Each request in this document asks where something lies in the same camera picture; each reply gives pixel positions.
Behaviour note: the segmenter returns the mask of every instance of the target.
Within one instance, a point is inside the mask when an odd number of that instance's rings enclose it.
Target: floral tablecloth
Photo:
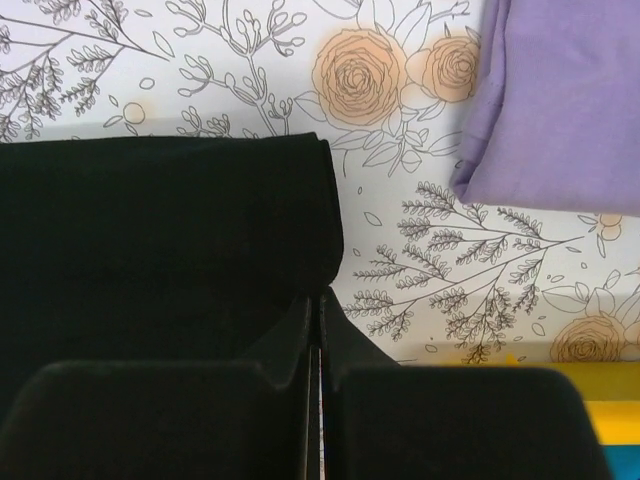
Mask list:
[[[4,0],[0,142],[316,131],[345,226],[334,287],[398,361],[639,360],[638,219],[465,206],[447,187],[482,8]]]

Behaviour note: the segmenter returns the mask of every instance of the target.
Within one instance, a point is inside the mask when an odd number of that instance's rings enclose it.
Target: black folded cloth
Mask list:
[[[236,357],[342,255],[313,134],[0,145],[0,418],[63,360]]]

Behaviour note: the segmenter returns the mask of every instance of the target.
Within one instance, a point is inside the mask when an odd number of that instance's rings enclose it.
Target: cloth fold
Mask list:
[[[464,203],[640,215],[640,3],[489,0]]]

